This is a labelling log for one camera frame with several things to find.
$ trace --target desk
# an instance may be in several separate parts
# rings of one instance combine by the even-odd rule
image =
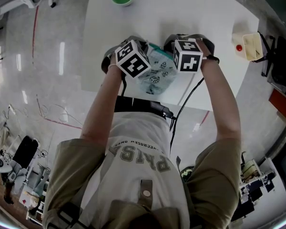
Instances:
[[[89,0],[83,37],[82,89],[97,92],[105,74],[101,70],[104,53],[130,35],[163,46],[170,34],[204,34],[215,44],[233,94],[236,96],[249,62],[237,57],[231,43],[232,31],[242,24],[257,31],[258,18],[235,0],[134,0],[128,7],[111,0]],[[141,92],[135,81],[126,78],[125,96],[168,104],[182,104],[202,74],[178,74],[161,95]],[[211,110],[205,83],[188,101],[188,107]]]

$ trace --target person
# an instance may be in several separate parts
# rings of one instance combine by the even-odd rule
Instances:
[[[204,56],[210,54],[202,41],[197,43]],[[240,117],[217,62],[203,60],[201,70],[217,136],[183,183],[168,158],[165,117],[149,108],[149,101],[118,97],[121,70],[111,57],[80,139],[64,141],[57,148],[44,228],[68,224],[96,229],[227,227],[238,204]],[[66,224],[69,220],[61,219],[61,211],[72,222]],[[76,216],[70,211],[77,211]]]

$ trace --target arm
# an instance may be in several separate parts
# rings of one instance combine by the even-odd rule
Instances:
[[[197,43],[204,52],[204,56],[210,55],[208,48],[201,40],[197,40]],[[211,98],[217,127],[216,140],[226,138],[240,140],[241,127],[237,103],[218,63],[214,60],[203,60],[201,71]]]
[[[121,70],[111,67],[88,112],[80,138],[106,147],[121,82]]]

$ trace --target plastic bag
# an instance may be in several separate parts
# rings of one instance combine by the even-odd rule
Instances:
[[[173,58],[151,43],[148,44],[147,56],[152,68],[138,77],[140,89],[148,94],[162,94],[178,73]]]

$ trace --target red panel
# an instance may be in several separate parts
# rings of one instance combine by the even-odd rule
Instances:
[[[269,102],[286,118],[286,97],[274,89]]]

